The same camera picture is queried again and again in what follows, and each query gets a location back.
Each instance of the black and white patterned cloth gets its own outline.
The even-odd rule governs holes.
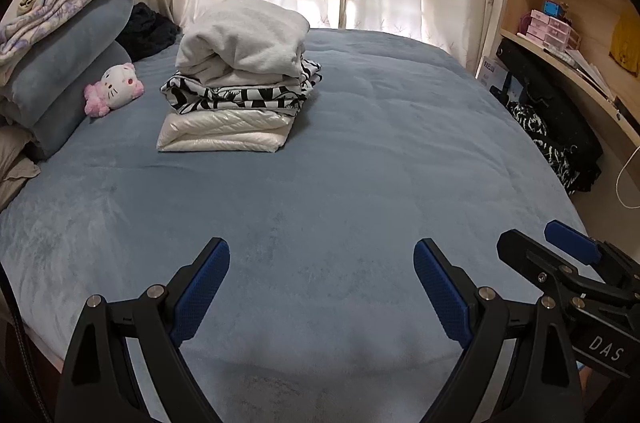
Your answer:
[[[536,144],[546,161],[549,163],[558,179],[564,186],[568,195],[576,191],[575,181],[580,175],[572,166],[566,156],[566,150],[548,138],[547,129],[542,118],[530,105],[510,101],[507,110],[511,116],[520,124],[524,131]]]
[[[299,83],[219,88],[204,86],[198,80],[176,72],[160,88],[160,92],[178,114],[188,114],[194,110],[245,108],[269,109],[295,116],[311,89],[321,82],[320,69],[320,64],[303,59]]]

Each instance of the blue gripper pad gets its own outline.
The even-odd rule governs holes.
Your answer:
[[[560,221],[546,225],[545,239],[587,266],[597,264],[602,258],[595,241]]]
[[[169,334],[176,347],[192,339],[229,269],[229,247],[220,240],[177,301]]]
[[[466,348],[473,339],[466,302],[423,241],[415,245],[414,269],[445,333]]]

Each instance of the folded purple floral blanket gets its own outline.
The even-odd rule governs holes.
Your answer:
[[[37,41],[59,28],[91,0],[36,0],[31,11],[0,26],[0,85]]]

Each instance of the black bag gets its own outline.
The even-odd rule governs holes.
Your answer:
[[[500,43],[497,55],[524,87],[527,96],[521,101],[544,120],[548,137],[564,149],[569,164],[580,174],[575,189],[591,190],[600,175],[596,161],[602,146],[574,102],[552,82],[549,73],[557,69],[508,38]]]
[[[575,183],[578,181],[580,173],[572,168],[564,148],[549,138],[542,118],[536,114],[532,106],[516,101],[508,103],[507,110],[524,129],[524,132],[529,134],[538,150],[542,152],[546,162],[549,163],[562,186],[564,186],[566,193],[568,195],[573,194],[576,191]]]

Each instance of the blue bedspread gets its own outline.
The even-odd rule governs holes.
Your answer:
[[[275,154],[156,151],[174,46],[136,64],[144,96],[42,164],[0,216],[0,260],[53,351],[90,294],[137,297],[219,236],[229,273],[182,351],[225,421],[414,423],[460,354],[415,276],[418,239],[478,285],[538,297],[498,236],[583,227],[497,100],[413,40],[313,30],[306,48],[324,80]]]

